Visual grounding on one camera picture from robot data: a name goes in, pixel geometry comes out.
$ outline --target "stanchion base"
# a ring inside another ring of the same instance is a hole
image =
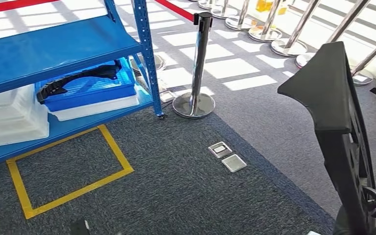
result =
[[[191,92],[176,97],[172,102],[174,111],[182,117],[197,119],[207,116],[215,108],[214,99],[207,94],[199,94],[197,108],[195,110],[192,110],[190,99]]]
[[[276,54],[289,57],[296,57],[307,52],[307,46],[300,41],[295,42],[290,48],[284,48],[287,44],[287,41],[289,41],[288,38],[274,40],[272,41],[272,44],[270,44],[270,48]]]
[[[301,69],[303,66],[305,66],[308,63],[309,60],[312,59],[314,55],[315,53],[313,52],[308,52],[302,55],[298,55],[295,60],[296,66]]]
[[[263,26],[257,26],[249,30],[249,37],[258,42],[268,43],[282,37],[282,32],[275,28],[269,29],[266,34],[262,34]]]
[[[239,21],[239,16],[228,17],[226,19],[225,25],[227,28],[237,30],[237,31],[246,31],[256,25],[256,21],[248,17],[244,18],[244,21],[242,24],[238,24],[238,21]]]
[[[143,64],[144,63],[143,56],[142,55],[138,55],[138,57],[139,57],[139,60]],[[165,60],[162,57],[160,57],[160,56],[158,56],[156,54],[153,55],[153,58],[155,60],[156,71],[162,71],[162,70],[164,70],[165,67],[166,67]],[[137,73],[137,74],[141,73],[141,71],[139,70],[138,65],[136,64],[136,61],[134,59],[130,60],[130,66],[132,67],[132,69],[133,69],[133,71],[135,73]]]
[[[352,77],[355,86],[365,86],[370,84],[373,79],[373,74],[367,70],[361,70],[355,76]]]
[[[223,15],[223,12],[221,11],[222,9],[212,9],[211,14],[213,17],[218,18],[218,19],[226,19],[228,17],[232,17],[237,15],[237,10],[233,8],[227,8],[226,12]]]
[[[205,10],[211,10],[212,4],[209,4],[207,0],[200,0],[198,1],[198,6]]]

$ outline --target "yellow tape square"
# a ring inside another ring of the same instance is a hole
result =
[[[105,138],[106,142],[110,146],[114,155],[117,157],[117,160],[122,165],[123,170],[121,170],[117,173],[114,173],[110,176],[107,176],[106,178],[103,178],[99,181],[96,181],[96,182],[94,182],[90,185],[87,185],[84,188],[76,190],[76,191],[74,191],[70,194],[67,194],[63,197],[60,197],[57,200],[54,200],[50,203],[47,203],[45,205],[42,205],[38,208],[33,209],[32,205],[31,205],[31,201],[29,200],[28,194],[26,192],[24,183],[22,181],[21,174],[18,170],[18,166],[17,166],[15,161],[22,159],[24,157],[30,156],[34,153],[38,153],[38,152],[40,152],[44,149],[53,147],[57,144],[66,142],[68,140],[71,140],[71,139],[76,138],[78,136],[81,136],[83,134],[89,133],[89,132],[94,131],[96,129],[100,130],[100,132],[102,133],[103,137]],[[6,163],[8,164],[9,172],[11,173],[12,180],[13,180],[14,186],[15,186],[15,190],[17,191],[17,194],[18,194],[18,197],[19,197],[19,200],[20,200],[20,203],[21,203],[21,207],[22,207],[22,210],[25,214],[26,219],[30,219],[30,218],[32,218],[36,215],[39,215],[39,214],[44,213],[46,211],[49,211],[49,210],[51,210],[51,209],[53,209],[53,208],[55,208],[55,207],[57,207],[61,204],[64,204],[68,201],[71,201],[74,198],[77,198],[77,197],[79,197],[79,196],[81,196],[81,195],[83,195],[87,192],[90,192],[91,190],[94,190],[94,189],[99,188],[103,185],[106,185],[106,184],[108,184],[108,183],[110,183],[114,180],[117,180],[120,177],[123,177],[123,176],[125,176],[125,175],[134,171],[133,168],[130,166],[129,162],[127,161],[127,159],[125,158],[125,156],[123,155],[122,151],[120,150],[118,144],[115,142],[112,135],[107,130],[107,127],[105,125],[100,125],[98,127],[94,127],[92,129],[89,129],[89,130],[80,132],[78,134],[72,135],[70,137],[64,138],[60,141],[56,141],[54,143],[47,144],[47,145],[45,145],[41,148],[37,148],[37,149],[34,149],[34,150],[29,151],[27,153],[24,153],[24,154],[21,154],[19,156],[14,157],[14,158],[11,158],[11,159],[7,160]]]

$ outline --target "white plastic container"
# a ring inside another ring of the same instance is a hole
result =
[[[128,96],[125,98],[112,99],[99,103],[83,105],[71,109],[64,109],[56,112],[50,112],[55,115],[59,121],[66,121],[74,118],[81,118],[93,114],[100,114],[112,110],[128,108],[139,105],[138,96]]]
[[[0,145],[48,135],[47,109],[35,101],[33,85],[0,94]]]

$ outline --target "blue plastic crate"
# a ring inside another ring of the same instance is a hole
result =
[[[99,103],[112,99],[124,98],[136,95],[135,79],[133,71],[129,67],[128,58],[120,58],[121,69],[117,73],[117,79],[111,80],[108,78],[99,77],[83,77],[69,82],[63,88],[67,90],[66,93],[49,96],[45,99],[45,105],[51,112],[75,108],[78,106]],[[105,65],[113,65],[114,62],[104,63]],[[98,67],[96,65],[89,67],[92,69]],[[55,77],[52,79],[37,82],[35,84],[35,91],[37,92],[47,82],[64,77],[65,75]]]

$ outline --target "stainless steel stanchion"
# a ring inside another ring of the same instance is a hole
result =
[[[364,68],[376,57],[376,48],[351,70],[354,85],[365,86],[373,81],[373,75]]]
[[[195,13],[194,25],[199,26],[192,75],[192,91],[176,97],[172,102],[174,111],[185,118],[203,118],[215,108],[214,99],[200,92],[208,34],[212,25],[212,14],[209,12]]]
[[[199,0],[198,6],[202,9],[211,10],[214,0]]]
[[[282,0],[273,1],[269,16],[267,17],[266,23],[264,24],[263,28],[261,26],[256,26],[249,30],[248,34],[251,39],[267,43],[282,37],[282,32],[275,28],[272,28],[273,21],[275,20],[275,16],[278,12],[281,2]]]
[[[139,57],[139,60],[144,64],[143,56],[138,55],[138,57]],[[164,70],[166,68],[165,60],[157,54],[154,54],[153,57],[154,57],[154,60],[155,60],[156,71]],[[137,62],[134,59],[130,60],[130,66],[132,67],[132,69],[135,73],[137,73],[137,74],[141,73]]]
[[[233,30],[246,31],[256,25],[256,21],[246,17],[250,0],[245,0],[239,16],[228,17],[225,25]]]
[[[292,35],[290,35],[290,38],[274,40],[270,45],[272,51],[274,51],[276,54],[290,57],[295,57],[307,52],[307,46],[303,42],[298,41],[298,38],[302,32],[302,29],[304,28],[304,25],[312,16],[315,8],[319,5],[319,2],[320,0],[311,0],[309,2],[306,11],[303,13],[301,20],[299,21]]]
[[[335,31],[332,33],[332,35],[329,37],[328,41],[326,43],[333,43],[336,42],[339,37],[348,29],[348,27],[355,21],[359,13],[367,7],[370,0],[359,0],[357,1],[352,9],[348,12],[348,14],[343,19],[342,23],[338,25],[338,27],[335,29]],[[298,55],[296,57],[296,65],[299,68],[302,68],[307,64],[307,62],[312,59],[312,57],[315,55],[315,53],[305,53]]]
[[[229,0],[215,0],[215,4],[212,6],[211,14],[218,19],[226,19],[237,14],[237,10],[228,6]]]

